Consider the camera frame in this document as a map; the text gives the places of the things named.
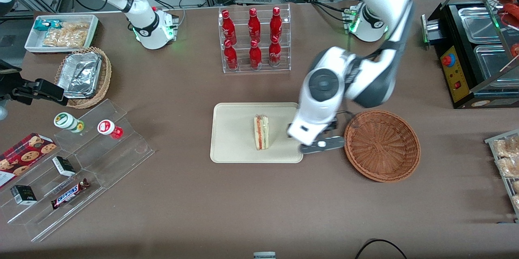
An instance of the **wicker basket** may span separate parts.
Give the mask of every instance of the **wicker basket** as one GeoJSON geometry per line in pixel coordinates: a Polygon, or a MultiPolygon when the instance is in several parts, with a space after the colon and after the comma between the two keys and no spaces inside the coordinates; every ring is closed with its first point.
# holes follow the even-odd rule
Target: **wicker basket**
{"type": "MultiPolygon", "coordinates": [[[[85,48],[85,49],[81,49],[81,50],[72,52],[72,54],[85,54],[87,52],[96,52],[97,54],[100,54],[103,57],[103,62],[101,64],[101,72],[99,74],[99,81],[98,81],[98,87],[97,87],[96,94],[94,95],[94,97],[92,97],[90,99],[69,99],[69,102],[67,103],[68,107],[73,107],[76,109],[85,109],[88,107],[92,107],[93,105],[96,105],[97,103],[101,102],[104,99],[104,96],[106,95],[106,92],[108,91],[108,87],[110,86],[110,78],[112,76],[112,65],[111,65],[108,57],[106,57],[106,54],[104,54],[104,52],[101,49],[96,48],[96,47],[89,47],[89,48],[85,48]]],[[[65,60],[63,60],[61,62],[61,65],[58,68],[58,73],[56,74],[56,77],[54,78],[54,84],[58,83],[58,80],[61,75],[61,69],[63,69],[64,63],[65,63],[65,60]]]]}
{"type": "Polygon", "coordinates": [[[352,165],[375,181],[402,181],[413,174],[420,162],[417,135],[391,112],[370,110],[356,115],[346,126],[344,138],[352,165]]]}

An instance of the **acrylic display stand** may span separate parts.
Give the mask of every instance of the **acrylic display stand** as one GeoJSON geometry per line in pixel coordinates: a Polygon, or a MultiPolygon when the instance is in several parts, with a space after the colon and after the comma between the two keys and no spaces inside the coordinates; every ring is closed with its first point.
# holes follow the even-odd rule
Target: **acrylic display stand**
{"type": "Polygon", "coordinates": [[[243,10],[242,6],[226,6],[225,8],[219,8],[219,35],[220,35],[220,50],[222,52],[222,66],[224,73],[244,73],[244,72],[274,72],[274,71],[289,71],[291,69],[291,34],[290,34],[290,6],[288,4],[266,4],[261,6],[255,6],[257,9],[257,17],[261,23],[261,41],[259,42],[259,48],[262,52],[262,68],[259,71],[255,71],[251,68],[249,50],[251,48],[251,38],[249,36],[249,10],[243,10]],[[283,20],[281,25],[282,33],[279,44],[281,46],[281,61],[278,67],[271,67],[268,64],[268,47],[270,46],[270,19],[272,18],[272,9],[278,6],[281,10],[280,16],[283,20]],[[222,29],[222,11],[228,10],[232,22],[234,22],[236,28],[236,39],[237,42],[234,45],[236,54],[238,56],[238,69],[232,71],[228,68],[225,62],[224,56],[224,34],[222,29]]]}
{"type": "Polygon", "coordinates": [[[59,148],[0,190],[0,208],[7,222],[24,226],[33,242],[42,241],[150,157],[154,151],[135,132],[125,115],[124,110],[107,99],[79,118],[85,123],[82,132],[62,130],[55,135],[59,148]],[[123,136],[112,139],[99,134],[97,125],[103,119],[123,128],[123,136]],[[67,158],[76,174],[60,175],[52,163],[55,156],[67,158]],[[83,178],[87,178],[90,187],[53,210],[50,202],[83,178]],[[13,185],[29,185],[38,202],[29,206],[16,204],[11,194],[13,185]]]}

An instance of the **black box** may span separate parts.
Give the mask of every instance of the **black box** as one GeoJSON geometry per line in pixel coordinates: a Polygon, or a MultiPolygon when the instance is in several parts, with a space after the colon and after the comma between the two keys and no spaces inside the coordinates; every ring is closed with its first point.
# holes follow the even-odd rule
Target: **black box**
{"type": "Polygon", "coordinates": [[[70,164],[69,160],[56,156],[52,158],[52,162],[56,166],[56,169],[58,169],[59,174],[63,176],[74,176],[76,174],[76,170],[74,170],[74,167],[70,164]]]}
{"type": "Polygon", "coordinates": [[[11,188],[11,193],[15,197],[15,201],[17,204],[33,205],[34,203],[38,202],[30,186],[14,185],[11,188]]]}

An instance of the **red switch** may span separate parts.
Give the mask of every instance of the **red switch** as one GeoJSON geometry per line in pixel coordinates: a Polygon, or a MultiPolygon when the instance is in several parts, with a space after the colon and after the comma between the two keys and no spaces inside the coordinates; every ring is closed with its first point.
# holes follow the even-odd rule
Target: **red switch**
{"type": "Polygon", "coordinates": [[[452,58],[450,58],[450,56],[444,56],[442,58],[442,65],[445,65],[445,66],[448,66],[450,65],[450,63],[452,62],[452,58]]]}

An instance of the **beige tray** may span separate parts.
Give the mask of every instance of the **beige tray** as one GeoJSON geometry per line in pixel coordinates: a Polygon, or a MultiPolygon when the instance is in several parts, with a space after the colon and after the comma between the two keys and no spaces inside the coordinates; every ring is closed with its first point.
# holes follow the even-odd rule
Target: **beige tray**
{"type": "Polygon", "coordinates": [[[300,143],[287,136],[296,103],[220,103],[214,107],[211,160],[215,163],[298,163],[300,143]],[[256,150],[253,119],[265,114],[270,148],[256,150]]]}

